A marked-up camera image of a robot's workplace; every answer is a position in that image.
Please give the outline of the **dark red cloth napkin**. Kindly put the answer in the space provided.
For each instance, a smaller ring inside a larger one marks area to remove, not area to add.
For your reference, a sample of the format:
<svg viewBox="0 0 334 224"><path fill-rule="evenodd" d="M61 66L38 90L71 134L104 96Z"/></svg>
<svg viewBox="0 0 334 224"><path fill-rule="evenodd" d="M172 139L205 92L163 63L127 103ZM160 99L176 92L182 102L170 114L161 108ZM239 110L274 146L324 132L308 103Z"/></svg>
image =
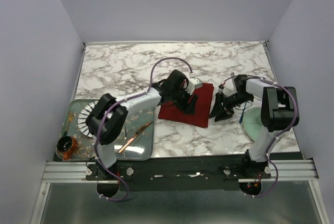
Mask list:
<svg viewBox="0 0 334 224"><path fill-rule="evenodd" d="M203 83L200 88L194 91L189 108L186 111L182 111L172 102L163 104L160 108L158 119L207 128L213 90L213 84Z"/></svg>

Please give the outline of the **blue handled fork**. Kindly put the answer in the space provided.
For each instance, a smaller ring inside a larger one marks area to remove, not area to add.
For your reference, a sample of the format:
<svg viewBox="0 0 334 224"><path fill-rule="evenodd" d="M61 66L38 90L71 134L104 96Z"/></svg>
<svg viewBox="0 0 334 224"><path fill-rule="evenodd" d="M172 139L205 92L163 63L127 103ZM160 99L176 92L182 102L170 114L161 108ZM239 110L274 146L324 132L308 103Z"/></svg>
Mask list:
<svg viewBox="0 0 334 224"><path fill-rule="evenodd" d="M243 107L243 109L242 109L241 117L240 117L240 119L239 119L239 123L240 123L240 124L241 124L242 121L243 121L243 117L244 117L244 113L245 113L245 110L246 110L246 107L247 107L247 103L248 103L248 102L245 102L244 107Z"/></svg>

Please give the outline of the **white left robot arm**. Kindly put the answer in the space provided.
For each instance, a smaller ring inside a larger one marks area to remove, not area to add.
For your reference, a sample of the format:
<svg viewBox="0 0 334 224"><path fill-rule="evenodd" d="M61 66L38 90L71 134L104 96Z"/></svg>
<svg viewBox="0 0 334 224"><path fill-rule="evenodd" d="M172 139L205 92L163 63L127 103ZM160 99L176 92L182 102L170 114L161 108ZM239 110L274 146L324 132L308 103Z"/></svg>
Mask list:
<svg viewBox="0 0 334 224"><path fill-rule="evenodd" d="M114 97L104 94L86 118L89 133L96 140L98 174L105 180L116 172L116 155L113 142L118 138L128 116L141 110L171 102L182 113L193 115L198 96L194 91L202 86L202 81L190 73L187 77L179 70L159 82L151 82L148 89L127 96Z"/></svg>

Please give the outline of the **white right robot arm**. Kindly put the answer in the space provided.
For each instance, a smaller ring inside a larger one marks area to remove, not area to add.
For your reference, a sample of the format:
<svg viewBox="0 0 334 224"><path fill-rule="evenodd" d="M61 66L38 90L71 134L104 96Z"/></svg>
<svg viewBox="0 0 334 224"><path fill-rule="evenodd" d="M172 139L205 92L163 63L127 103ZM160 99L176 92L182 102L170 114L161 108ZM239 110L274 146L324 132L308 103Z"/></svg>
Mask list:
<svg viewBox="0 0 334 224"><path fill-rule="evenodd" d="M257 76L237 75L230 79L236 93L226 96L223 93L224 84L221 84L209 117L215 122L230 119L236 106L253 102L255 96L261 98L261 133L236 166L244 177L252 178L265 171L270 153L280 136L299 123L296 89Z"/></svg>

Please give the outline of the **light green plate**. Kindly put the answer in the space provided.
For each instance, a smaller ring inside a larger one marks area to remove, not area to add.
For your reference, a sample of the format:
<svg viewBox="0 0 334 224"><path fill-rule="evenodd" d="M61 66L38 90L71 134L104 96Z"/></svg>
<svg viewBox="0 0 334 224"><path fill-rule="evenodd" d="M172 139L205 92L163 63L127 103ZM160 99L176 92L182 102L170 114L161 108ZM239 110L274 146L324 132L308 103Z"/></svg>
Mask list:
<svg viewBox="0 0 334 224"><path fill-rule="evenodd" d="M261 122L261 107L253 107L244 113L243 129L247 136L255 142L262 132L266 132L267 128Z"/></svg>

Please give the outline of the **silver table knife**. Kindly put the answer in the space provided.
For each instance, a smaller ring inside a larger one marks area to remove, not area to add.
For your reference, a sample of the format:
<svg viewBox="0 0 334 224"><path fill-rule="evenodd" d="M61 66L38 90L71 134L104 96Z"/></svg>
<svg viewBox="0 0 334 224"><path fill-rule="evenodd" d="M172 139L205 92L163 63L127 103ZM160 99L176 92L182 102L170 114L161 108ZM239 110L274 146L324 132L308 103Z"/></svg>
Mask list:
<svg viewBox="0 0 334 224"><path fill-rule="evenodd" d="M231 81L232 81L233 89L236 90L234 80L235 80L235 73L232 72L231 73Z"/></svg>

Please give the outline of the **rose gold knife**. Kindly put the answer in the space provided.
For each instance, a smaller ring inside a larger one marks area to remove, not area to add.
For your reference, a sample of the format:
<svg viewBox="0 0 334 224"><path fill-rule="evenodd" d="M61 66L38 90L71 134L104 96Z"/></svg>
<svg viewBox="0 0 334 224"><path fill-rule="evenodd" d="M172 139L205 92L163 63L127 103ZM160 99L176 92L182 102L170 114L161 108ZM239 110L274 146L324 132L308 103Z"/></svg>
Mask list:
<svg viewBox="0 0 334 224"><path fill-rule="evenodd" d="M143 126L141 126L136 132L133 134L133 136L119 149L118 153L121 154L146 128L148 128L153 121L150 121Z"/></svg>

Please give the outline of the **teal floral serving tray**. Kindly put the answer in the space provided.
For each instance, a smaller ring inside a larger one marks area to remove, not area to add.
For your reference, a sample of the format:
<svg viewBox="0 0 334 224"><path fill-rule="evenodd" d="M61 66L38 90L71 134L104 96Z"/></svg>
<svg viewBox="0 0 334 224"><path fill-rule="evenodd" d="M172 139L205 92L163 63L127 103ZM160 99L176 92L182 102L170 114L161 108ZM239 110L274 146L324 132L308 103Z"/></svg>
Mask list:
<svg viewBox="0 0 334 224"><path fill-rule="evenodd" d="M87 161L95 156L94 139L88 131L85 120L97 100L76 99L68 107L67 115L60 132L60 137L66 133L77 141L77 149L69 161ZM113 142L118 160L147 160L153 153L154 115L155 108L139 111L127 117L125 125L118 138ZM119 149L134 136L140 127L149 124L122 152Z"/></svg>

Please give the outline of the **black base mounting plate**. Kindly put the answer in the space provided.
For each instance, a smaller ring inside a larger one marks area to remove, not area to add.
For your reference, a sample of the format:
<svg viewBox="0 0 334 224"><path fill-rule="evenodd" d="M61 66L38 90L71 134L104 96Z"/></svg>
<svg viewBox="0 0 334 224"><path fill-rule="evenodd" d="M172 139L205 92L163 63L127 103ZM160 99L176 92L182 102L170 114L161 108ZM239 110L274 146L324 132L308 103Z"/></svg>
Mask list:
<svg viewBox="0 0 334 224"><path fill-rule="evenodd" d="M267 163L253 164L244 155L194 156L120 160L108 170L98 163L89 165L89 181L113 181L115 173L124 180L121 190L188 191L239 190L242 179L257 182L269 179Z"/></svg>

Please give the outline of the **silver spoon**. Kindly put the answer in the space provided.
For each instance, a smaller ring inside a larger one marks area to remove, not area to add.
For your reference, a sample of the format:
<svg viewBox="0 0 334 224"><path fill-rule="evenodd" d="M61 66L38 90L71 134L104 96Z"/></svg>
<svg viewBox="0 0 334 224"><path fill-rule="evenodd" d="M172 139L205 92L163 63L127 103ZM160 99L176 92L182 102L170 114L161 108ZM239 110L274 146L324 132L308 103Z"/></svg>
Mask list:
<svg viewBox="0 0 334 224"><path fill-rule="evenodd" d="M127 127L124 125L124 139L127 140Z"/></svg>

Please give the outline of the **blue striped white plate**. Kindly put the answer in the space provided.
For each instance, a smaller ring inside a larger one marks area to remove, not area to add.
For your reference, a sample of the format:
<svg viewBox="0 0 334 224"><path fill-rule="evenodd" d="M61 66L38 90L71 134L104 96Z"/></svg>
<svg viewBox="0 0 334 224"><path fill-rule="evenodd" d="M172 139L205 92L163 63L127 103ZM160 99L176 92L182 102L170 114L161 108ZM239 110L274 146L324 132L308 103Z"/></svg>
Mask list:
<svg viewBox="0 0 334 224"><path fill-rule="evenodd" d="M86 119L88 118L89 114L92 112L96 104L97 101L92 101L86 104L81 109L77 117L77 126L79 131L88 138L92 138L92 134L90 134L88 126L86 125Z"/></svg>

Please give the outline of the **gold fork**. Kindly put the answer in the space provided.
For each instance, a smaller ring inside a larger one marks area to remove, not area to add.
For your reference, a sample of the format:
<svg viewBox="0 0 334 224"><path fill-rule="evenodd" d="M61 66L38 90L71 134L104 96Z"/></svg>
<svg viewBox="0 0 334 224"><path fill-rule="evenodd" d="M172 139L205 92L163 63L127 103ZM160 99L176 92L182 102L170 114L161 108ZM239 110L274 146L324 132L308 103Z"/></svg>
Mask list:
<svg viewBox="0 0 334 224"><path fill-rule="evenodd" d="M66 125L65 131L63 133L63 136L67 135L67 132L68 132L68 129L69 129L69 125L71 124L71 122L73 121L73 119L74 119L74 113L72 111L70 111L68 113L67 125Z"/></svg>

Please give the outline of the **black and orange cup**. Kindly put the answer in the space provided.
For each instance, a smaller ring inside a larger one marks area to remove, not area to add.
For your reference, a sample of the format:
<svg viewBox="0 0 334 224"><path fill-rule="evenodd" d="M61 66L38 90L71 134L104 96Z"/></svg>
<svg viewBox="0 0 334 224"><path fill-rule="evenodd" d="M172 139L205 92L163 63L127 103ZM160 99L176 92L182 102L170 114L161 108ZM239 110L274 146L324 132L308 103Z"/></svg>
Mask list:
<svg viewBox="0 0 334 224"><path fill-rule="evenodd" d="M57 143L57 150L63 155L63 160L69 160L72 154L77 150L78 143L75 138L64 136Z"/></svg>

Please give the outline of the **aluminium frame rail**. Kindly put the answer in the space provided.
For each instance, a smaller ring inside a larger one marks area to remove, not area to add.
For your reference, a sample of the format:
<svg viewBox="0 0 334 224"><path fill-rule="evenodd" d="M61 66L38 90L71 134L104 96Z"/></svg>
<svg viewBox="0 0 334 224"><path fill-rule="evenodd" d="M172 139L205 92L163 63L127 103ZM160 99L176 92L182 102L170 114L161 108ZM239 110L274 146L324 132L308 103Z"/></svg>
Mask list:
<svg viewBox="0 0 334 224"><path fill-rule="evenodd" d="M312 160L275 160L264 172L243 176L235 168L224 167L220 161L190 161L189 159L150 159L136 162L118 162L117 174L126 182L155 179L222 179L244 182L314 181L319 178ZM99 172L94 162L48 162L44 183L114 183L117 180Z"/></svg>

